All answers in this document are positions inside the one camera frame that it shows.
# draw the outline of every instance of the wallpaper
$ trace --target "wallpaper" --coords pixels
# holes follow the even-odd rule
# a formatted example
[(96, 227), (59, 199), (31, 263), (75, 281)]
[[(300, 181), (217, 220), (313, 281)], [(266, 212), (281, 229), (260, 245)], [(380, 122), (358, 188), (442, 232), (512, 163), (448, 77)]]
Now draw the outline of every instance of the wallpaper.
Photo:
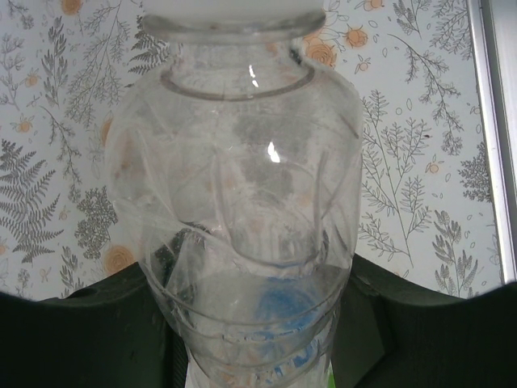
[[(459, 297), (501, 284), (464, 0), (330, 0), (306, 54), (364, 104), (358, 253)], [(0, 289), (66, 297), (136, 257), (107, 200), (117, 104), (167, 44), (133, 0), (0, 0)]]

